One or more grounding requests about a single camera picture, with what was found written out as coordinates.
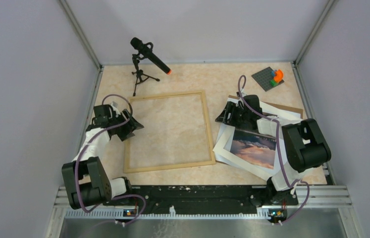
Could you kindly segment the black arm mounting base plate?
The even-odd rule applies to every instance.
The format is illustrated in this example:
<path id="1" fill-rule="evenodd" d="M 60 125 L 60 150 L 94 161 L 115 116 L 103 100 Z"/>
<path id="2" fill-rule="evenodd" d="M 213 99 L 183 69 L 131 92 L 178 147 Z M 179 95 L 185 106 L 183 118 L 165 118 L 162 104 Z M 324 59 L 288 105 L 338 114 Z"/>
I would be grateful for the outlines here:
<path id="1" fill-rule="evenodd" d="M 262 206 L 298 205 L 296 195 L 275 192 L 269 185 L 136 185 L 131 194 L 105 206 L 141 207 L 144 214 L 167 214 L 171 207 L 179 215 L 255 214 Z"/>

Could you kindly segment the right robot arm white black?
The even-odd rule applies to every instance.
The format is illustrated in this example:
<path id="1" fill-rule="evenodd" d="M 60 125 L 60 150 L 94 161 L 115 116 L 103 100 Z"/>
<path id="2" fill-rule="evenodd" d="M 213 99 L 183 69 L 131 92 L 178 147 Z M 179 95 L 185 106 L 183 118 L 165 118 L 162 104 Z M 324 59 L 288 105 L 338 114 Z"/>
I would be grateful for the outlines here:
<path id="1" fill-rule="evenodd" d="M 259 100 L 229 97 L 216 117 L 217 161 L 265 180 L 265 198 L 279 204 L 302 178 L 331 159 L 318 123 Z"/>

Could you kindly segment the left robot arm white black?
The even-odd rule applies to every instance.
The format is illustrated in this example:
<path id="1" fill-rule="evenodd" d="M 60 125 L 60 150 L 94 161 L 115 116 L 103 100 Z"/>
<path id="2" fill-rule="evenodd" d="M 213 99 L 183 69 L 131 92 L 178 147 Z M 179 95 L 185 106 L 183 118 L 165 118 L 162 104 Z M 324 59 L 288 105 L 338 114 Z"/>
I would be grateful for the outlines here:
<path id="1" fill-rule="evenodd" d="M 109 179 L 101 162 L 106 145 L 113 136 L 125 141 L 143 125 L 132 116 L 132 108 L 118 109 L 109 104 L 94 107 L 94 117 L 86 129 L 86 138 L 77 156 L 61 168 L 61 173 L 72 209 L 85 209 L 105 204 L 114 197 L 122 205 L 133 200 L 127 177 Z"/>

